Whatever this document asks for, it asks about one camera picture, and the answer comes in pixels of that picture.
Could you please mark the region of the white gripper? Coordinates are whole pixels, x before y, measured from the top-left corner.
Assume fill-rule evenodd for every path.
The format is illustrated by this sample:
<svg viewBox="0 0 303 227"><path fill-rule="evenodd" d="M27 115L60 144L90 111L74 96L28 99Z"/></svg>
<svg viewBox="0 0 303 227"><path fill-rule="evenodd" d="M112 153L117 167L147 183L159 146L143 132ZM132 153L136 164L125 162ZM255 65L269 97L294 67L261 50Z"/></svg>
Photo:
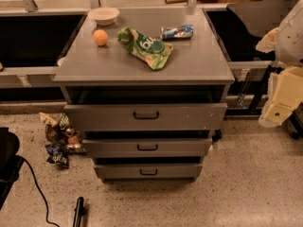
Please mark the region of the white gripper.
<svg viewBox="0 0 303 227"><path fill-rule="evenodd" d="M270 30L257 43L256 50L269 53L275 50L278 28ZM287 67L268 79L268 100L262 108L258 123L262 127L281 126L303 102L303 68Z"/></svg>

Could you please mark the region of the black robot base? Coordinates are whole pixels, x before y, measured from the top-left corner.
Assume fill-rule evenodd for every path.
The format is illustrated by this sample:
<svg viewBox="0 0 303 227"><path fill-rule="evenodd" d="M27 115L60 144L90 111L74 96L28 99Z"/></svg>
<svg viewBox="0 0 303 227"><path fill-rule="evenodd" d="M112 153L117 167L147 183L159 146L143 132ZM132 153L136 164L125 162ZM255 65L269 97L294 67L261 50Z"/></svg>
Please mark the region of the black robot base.
<svg viewBox="0 0 303 227"><path fill-rule="evenodd" d="M0 210L17 181L23 164L21 157L17 156L19 147L18 137L8 128L0 128Z"/></svg>

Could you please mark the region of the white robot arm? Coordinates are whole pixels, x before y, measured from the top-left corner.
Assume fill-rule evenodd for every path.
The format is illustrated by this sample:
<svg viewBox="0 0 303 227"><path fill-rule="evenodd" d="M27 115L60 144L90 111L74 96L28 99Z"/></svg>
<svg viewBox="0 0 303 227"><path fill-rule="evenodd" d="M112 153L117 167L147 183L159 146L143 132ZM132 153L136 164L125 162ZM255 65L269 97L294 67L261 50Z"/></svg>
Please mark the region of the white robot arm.
<svg viewBox="0 0 303 227"><path fill-rule="evenodd" d="M256 45L259 52L275 52L275 62L286 68L268 79L268 100L258 122L261 126L280 126L303 102L303 0Z"/></svg>

